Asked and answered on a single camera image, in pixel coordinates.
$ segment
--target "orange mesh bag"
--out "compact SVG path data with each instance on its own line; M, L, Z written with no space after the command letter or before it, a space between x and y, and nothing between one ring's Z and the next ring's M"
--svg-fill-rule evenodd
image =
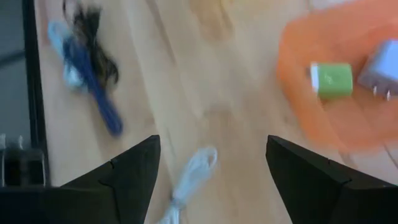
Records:
M318 147L356 151L398 139L398 100L374 97L356 77L381 43L398 39L397 0L358 0L290 22L279 45L277 76L305 134ZM311 62L350 63L354 92L321 101Z

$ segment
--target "blue cable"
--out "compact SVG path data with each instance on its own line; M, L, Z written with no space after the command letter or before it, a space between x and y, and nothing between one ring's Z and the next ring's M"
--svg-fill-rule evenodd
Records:
M121 118L94 74L87 49L76 38L69 37L63 42L63 54L65 61L71 63L83 77L89 91L97 101L99 112L109 132L113 136L120 136L123 131Z

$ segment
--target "light wood surface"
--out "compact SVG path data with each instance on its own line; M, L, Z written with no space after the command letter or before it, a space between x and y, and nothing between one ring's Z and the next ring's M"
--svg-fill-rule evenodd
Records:
M202 146L216 146L213 178L182 223L291 223L265 160L266 136L311 149L275 81L286 23L343 0L97 0L99 39L121 81L112 99L125 124L112 139L90 96L62 81L46 38L61 0L35 0L51 178L62 185L160 134L162 160L146 223L168 205L171 186ZM324 156L398 184L394 145L373 154Z

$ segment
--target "black frame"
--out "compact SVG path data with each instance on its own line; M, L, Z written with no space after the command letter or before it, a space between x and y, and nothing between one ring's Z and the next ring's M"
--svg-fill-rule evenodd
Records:
M40 149L44 153L45 181L50 184L39 48L36 31L35 1L22 0L22 11L24 15L25 60L29 94L30 139L32 148Z

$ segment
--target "orange bag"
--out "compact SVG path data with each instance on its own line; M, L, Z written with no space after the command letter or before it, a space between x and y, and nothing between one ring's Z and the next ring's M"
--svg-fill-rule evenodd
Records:
M368 56L388 39L398 39L397 0L358 0L287 25L279 45L277 76L316 146L357 151L398 139L398 100L374 97L356 83ZM311 62L350 63L353 94L320 101L307 76Z

